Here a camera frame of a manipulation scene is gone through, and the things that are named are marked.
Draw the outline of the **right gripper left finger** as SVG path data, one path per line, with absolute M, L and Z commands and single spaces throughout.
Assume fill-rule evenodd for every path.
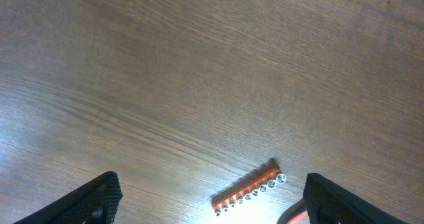
M 113 224 L 122 197 L 117 173 L 108 171 L 17 224 Z

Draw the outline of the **orange socket bit rail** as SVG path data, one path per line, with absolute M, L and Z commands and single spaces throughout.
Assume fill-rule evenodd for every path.
M 256 169 L 233 182 L 229 187 L 217 192 L 211 198 L 211 209 L 216 217 L 266 194 L 287 180 L 286 173 L 275 158 L 269 159 Z

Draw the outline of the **red handled pliers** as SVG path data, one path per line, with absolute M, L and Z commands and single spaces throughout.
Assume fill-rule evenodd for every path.
M 277 224 L 297 224 L 307 216 L 308 213 L 305 200 L 300 199 L 280 215 Z

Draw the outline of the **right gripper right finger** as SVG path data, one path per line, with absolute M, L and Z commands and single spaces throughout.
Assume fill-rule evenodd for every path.
M 311 224 L 403 224 L 318 173 L 307 175 L 303 200 Z

